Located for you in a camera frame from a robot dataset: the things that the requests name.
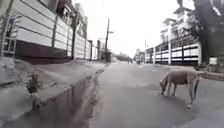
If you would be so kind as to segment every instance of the dog's head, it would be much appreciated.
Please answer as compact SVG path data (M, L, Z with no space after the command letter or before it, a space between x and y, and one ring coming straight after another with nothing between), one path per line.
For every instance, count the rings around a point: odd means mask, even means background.
M162 81L159 81L159 85L162 88L162 92L166 91L166 85Z

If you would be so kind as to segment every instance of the dog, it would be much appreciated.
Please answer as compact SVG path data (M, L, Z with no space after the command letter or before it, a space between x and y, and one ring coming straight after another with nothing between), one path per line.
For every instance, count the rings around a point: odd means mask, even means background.
M197 73L196 71L186 71L186 70L171 71L165 76L165 78L162 81L159 82L162 88L161 94L164 95L167 85L168 85L167 96L170 95L170 88L172 84L174 85L172 93L173 96L175 96L177 85L187 85L191 100L187 105L187 108L191 109L193 107L193 102L196 99L197 88L200 80L199 78L200 78L199 73Z

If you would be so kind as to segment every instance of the asphalt road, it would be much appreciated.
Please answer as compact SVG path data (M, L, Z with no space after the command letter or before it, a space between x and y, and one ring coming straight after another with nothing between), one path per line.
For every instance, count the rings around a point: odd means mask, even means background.
M99 102L91 128L223 128L224 84L201 79L195 107L186 86L163 97L158 85L170 69L113 63L99 77Z

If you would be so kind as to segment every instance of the gate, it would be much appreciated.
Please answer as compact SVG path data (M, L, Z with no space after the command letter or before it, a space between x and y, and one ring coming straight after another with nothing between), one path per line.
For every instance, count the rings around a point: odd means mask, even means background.
M1 56L14 57L21 18L21 14L16 11L10 11L0 18Z

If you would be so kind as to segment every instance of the sky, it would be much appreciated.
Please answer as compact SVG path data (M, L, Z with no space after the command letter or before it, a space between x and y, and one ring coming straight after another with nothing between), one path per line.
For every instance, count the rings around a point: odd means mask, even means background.
M88 39L96 44L106 37L107 19L110 18L108 48L131 57L136 49L145 50L161 43L160 31L166 18L176 18L173 12L179 7L176 0L76 0L88 16ZM184 5L192 8L190 0Z

